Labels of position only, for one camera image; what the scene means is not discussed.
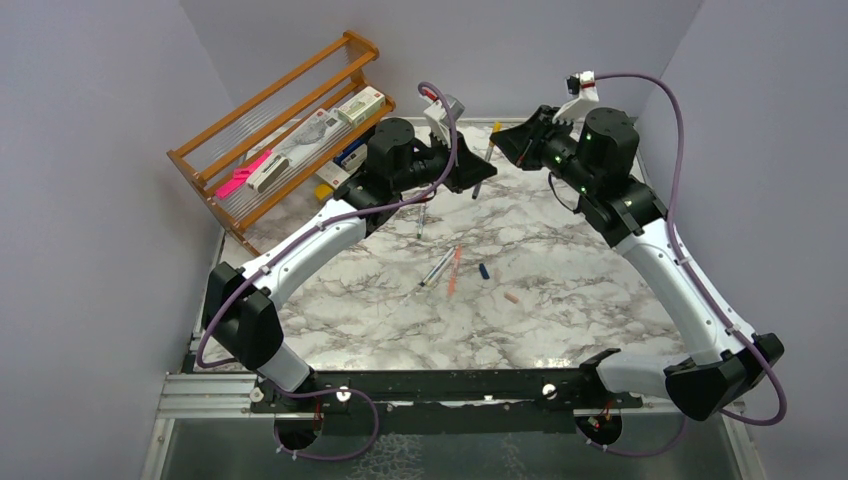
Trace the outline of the white whiteboard marker pen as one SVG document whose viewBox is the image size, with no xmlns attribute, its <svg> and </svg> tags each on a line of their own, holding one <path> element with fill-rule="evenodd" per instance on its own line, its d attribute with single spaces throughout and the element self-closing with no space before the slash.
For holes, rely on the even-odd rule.
<svg viewBox="0 0 848 480">
<path fill-rule="evenodd" d="M 422 203 L 419 207 L 418 218 L 416 222 L 416 238 L 421 239 L 423 236 L 424 226 L 426 222 L 427 205 Z"/>
</svg>

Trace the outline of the thin white black pen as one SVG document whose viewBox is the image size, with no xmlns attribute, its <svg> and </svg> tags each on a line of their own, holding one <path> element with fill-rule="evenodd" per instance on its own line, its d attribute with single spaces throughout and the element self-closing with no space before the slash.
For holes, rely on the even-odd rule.
<svg viewBox="0 0 848 480">
<path fill-rule="evenodd" d="M 479 195 L 480 195 L 480 192 L 481 192 L 481 189 L 482 189 L 482 183 L 485 179 L 487 179 L 490 176 L 490 170 L 491 170 L 491 167 L 492 167 L 491 159 L 492 159 L 492 156 L 493 156 L 493 153 L 494 153 L 494 148 L 495 148 L 495 146 L 492 142 L 490 142 L 487 146 L 485 155 L 483 157 L 483 160 L 485 162 L 485 168 L 482 170 L 479 181 L 473 187 L 472 196 L 471 196 L 471 198 L 473 200 L 477 200 L 479 198 Z"/>
</svg>

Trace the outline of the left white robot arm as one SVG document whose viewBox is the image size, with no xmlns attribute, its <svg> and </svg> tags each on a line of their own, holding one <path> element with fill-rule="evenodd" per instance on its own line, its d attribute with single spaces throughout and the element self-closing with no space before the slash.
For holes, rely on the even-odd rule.
<svg viewBox="0 0 848 480">
<path fill-rule="evenodd" d="M 203 304 L 203 342 L 215 339 L 246 369 L 272 381 L 285 407 L 313 401 L 312 368 L 284 340 L 279 310 L 313 274 L 364 240 L 404 205 L 404 192 L 443 186 L 461 193 L 497 169 L 472 152 L 459 132 L 423 143 L 412 124 L 390 118 L 377 124 L 359 168 L 322 209 L 264 255 L 210 273 Z"/>
</svg>

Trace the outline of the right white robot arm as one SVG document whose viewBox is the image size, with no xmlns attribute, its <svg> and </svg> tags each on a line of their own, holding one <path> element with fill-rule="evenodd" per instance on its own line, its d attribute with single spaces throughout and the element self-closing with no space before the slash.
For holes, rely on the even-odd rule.
<svg viewBox="0 0 848 480">
<path fill-rule="evenodd" d="M 639 134 L 622 111 L 595 108 L 578 138 L 540 106 L 524 123 L 491 134 L 491 143 L 523 171 L 546 169 L 578 194 L 577 213 L 627 260 L 660 301 L 686 352 L 652 356 L 610 350 L 587 361 L 577 380 L 579 398 L 600 407 L 616 393 L 672 401 L 703 421 L 752 390 L 783 355 L 774 333 L 759 334 L 735 313 L 685 259 L 681 240 L 668 232 L 667 208 L 632 175 Z"/>
</svg>

